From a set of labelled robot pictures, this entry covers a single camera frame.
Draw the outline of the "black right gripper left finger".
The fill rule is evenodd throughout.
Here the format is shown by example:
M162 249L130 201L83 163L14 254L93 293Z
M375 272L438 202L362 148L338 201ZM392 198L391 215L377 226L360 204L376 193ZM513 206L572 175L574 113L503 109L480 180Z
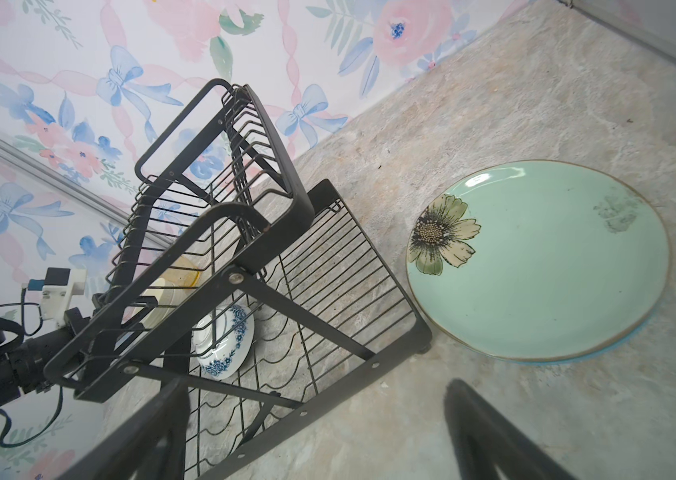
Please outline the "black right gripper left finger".
M188 383L175 379L62 479L182 479L190 414Z

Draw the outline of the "yellow glass cup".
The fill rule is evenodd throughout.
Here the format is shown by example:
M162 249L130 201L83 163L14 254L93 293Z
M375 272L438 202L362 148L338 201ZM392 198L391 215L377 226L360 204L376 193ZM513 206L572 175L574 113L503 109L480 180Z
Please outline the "yellow glass cup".
M195 288L201 277L201 268L189 257L179 257L162 274L162 277L181 288Z

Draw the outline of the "black wire dish rack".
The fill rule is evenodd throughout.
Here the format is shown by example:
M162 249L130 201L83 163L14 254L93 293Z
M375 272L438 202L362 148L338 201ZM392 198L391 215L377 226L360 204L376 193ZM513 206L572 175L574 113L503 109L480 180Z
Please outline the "black wire dish rack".
M223 479L409 357L432 333L336 187L306 188L262 101L213 79L137 161L140 186L107 292L45 367L79 400L133 380L188 383L185 477ZM145 329L140 295L179 257L202 271ZM247 306L254 339L225 380L192 342L201 318Z

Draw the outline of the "blue floral bowl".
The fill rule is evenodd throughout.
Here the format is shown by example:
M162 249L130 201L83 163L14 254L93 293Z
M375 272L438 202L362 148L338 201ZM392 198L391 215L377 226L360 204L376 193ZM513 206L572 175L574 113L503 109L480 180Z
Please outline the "blue floral bowl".
M245 362L254 339L255 319L245 305L221 305L199 320L192 342L202 371L225 380Z

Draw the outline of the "green plate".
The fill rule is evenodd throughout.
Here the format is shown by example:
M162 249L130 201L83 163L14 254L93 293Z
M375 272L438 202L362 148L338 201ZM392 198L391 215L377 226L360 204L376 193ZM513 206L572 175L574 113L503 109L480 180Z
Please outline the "green plate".
M671 269L665 224L601 171L524 160L453 184L416 219L407 278L460 343L520 362L594 354L638 329Z

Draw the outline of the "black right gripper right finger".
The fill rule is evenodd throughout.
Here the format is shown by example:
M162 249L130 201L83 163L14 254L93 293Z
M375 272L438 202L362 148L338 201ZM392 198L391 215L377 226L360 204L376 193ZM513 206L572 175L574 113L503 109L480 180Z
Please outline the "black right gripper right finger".
M444 414L463 479L573 477L461 379L447 386Z

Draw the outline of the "white plate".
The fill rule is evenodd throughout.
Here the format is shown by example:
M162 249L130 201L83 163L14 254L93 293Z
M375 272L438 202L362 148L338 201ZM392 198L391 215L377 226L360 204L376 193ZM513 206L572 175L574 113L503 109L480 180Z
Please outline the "white plate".
M571 363L579 363L583 361L588 361L597 357L600 357L602 355L605 355L606 353L609 353L613 350L616 350L620 348L621 346L628 344L631 339L635 336L637 336L644 328L646 328L652 321L652 318L654 317L654 314L651 313L645 317L643 321L641 321L633 330L629 331L627 334L625 334L622 338L620 338L617 341L614 341L611 344L608 344L600 349L597 349L596 351L589 352L584 355L579 355L571 358L565 358L565 359L557 359L557 360L547 360L547 361L530 361L530 360L511 360L511 363L515 364L520 364L520 365L529 365L529 366L553 366L553 365L565 365L565 364L571 364Z

